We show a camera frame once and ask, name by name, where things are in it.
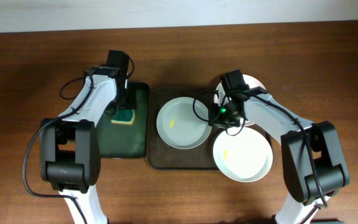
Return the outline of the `grey-white plate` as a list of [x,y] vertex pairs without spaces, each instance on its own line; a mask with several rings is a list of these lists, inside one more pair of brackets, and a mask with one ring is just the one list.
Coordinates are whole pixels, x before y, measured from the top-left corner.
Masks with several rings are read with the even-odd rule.
[[165,103],[157,115],[156,127],[161,139],[169,146],[187,150],[207,140],[212,127],[205,118],[207,107],[190,97],[178,97]]

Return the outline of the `green yellow sponge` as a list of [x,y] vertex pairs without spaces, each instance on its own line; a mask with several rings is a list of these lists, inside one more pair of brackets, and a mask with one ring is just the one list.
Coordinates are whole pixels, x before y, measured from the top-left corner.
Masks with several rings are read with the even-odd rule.
[[135,121],[133,109],[118,109],[112,116],[112,124],[132,125]]

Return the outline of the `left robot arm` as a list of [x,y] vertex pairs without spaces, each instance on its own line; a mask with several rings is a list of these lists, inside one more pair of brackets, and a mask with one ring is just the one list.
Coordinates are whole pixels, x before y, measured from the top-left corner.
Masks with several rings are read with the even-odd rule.
[[101,169],[96,126],[126,99],[128,78],[125,68],[93,67],[85,71],[83,88],[70,107],[42,121],[41,177],[66,200],[75,223],[108,222],[96,190]]

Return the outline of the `white plate with stain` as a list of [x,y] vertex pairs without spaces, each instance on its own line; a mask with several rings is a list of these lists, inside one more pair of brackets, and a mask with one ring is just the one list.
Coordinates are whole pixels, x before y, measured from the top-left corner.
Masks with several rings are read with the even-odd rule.
[[218,169],[238,182],[255,182],[265,177],[273,164],[272,147],[266,137],[252,128],[230,128],[213,144]]

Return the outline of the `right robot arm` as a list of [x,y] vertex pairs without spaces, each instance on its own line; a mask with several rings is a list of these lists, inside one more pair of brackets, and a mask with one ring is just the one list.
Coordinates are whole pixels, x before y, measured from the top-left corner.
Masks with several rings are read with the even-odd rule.
[[263,88],[215,90],[213,126],[225,131],[213,145],[218,169],[238,182],[255,182],[272,167],[265,138],[239,123],[240,118],[261,127],[282,148],[283,177],[288,196],[275,223],[310,223],[317,211],[350,182],[350,174],[334,125],[314,123],[276,102]]

